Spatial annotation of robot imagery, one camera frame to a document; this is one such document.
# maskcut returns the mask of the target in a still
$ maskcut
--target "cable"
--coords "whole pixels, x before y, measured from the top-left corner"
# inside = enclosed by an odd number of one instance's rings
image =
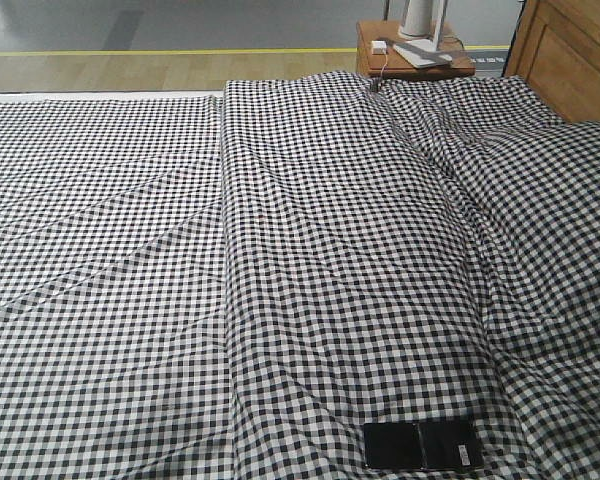
[[[518,36],[518,28],[520,28],[520,22],[522,21],[522,14],[524,13],[524,9],[527,6],[527,0],[518,0],[520,3],[522,3],[522,8],[520,8],[520,13],[518,14],[518,21],[516,22],[516,28],[513,31],[513,38],[511,39],[511,42],[509,43],[509,50],[507,50],[507,58],[504,61],[504,67],[502,67],[502,75],[500,75],[501,77],[504,77],[504,73],[507,71],[507,68],[509,67],[509,60],[511,59],[511,51],[512,51],[512,46],[516,43],[516,37]]]
[[[389,18],[389,2],[391,0],[384,0],[384,13],[382,15],[382,19],[386,22]]]
[[[384,75],[384,69],[387,68],[388,64],[389,64],[389,54],[385,51],[384,52],[384,65],[382,66],[382,70],[380,70],[380,76],[373,78],[371,80],[370,90],[373,93],[378,93],[380,91],[380,83],[383,80],[382,76]]]
[[[462,49],[464,50],[464,43],[462,42],[462,40],[460,40],[458,37],[456,37],[455,35],[445,35],[444,38],[451,38],[453,40],[455,40],[456,42],[458,42],[460,44],[460,46],[462,47]]]

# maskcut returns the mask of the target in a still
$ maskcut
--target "wooden floor strip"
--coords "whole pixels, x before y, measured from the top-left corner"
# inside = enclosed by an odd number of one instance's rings
[[[221,90],[232,79],[295,79],[331,70],[355,71],[355,50],[322,50],[222,55],[3,55],[0,93]]]

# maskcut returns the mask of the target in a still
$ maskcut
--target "gray floor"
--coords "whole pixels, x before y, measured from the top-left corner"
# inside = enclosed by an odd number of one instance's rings
[[[403,0],[392,0],[400,18]],[[449,0],[466,45],[508,45],[518,0]],[[0,52],[355,47],[384,0],[0,0]]]

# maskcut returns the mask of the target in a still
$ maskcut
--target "lamp base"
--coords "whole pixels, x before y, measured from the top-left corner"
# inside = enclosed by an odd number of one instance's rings
[[[423,35],[409,35],[406,34],[402,31],[401,28],[398,29],[398,36],[400,38],[404,38],[405,40],[417,40],[419,38],[427,38],[429,36],[429,33],[425,33]]]
[[[436,49],[431,40],[420,39],[396,43],[393,49],[415,68],[435,67],[451,63],[451,55]]]

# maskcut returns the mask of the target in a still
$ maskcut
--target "yellow line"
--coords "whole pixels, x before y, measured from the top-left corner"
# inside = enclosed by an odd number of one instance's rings
[[[467,45],[466,50],[507,50],[509,45]],[[222,50],[51,50],[0,52],[0,57],[104,56],[104,55],[242,55],[258,53],[355,53],[355,48],[241,48]]]

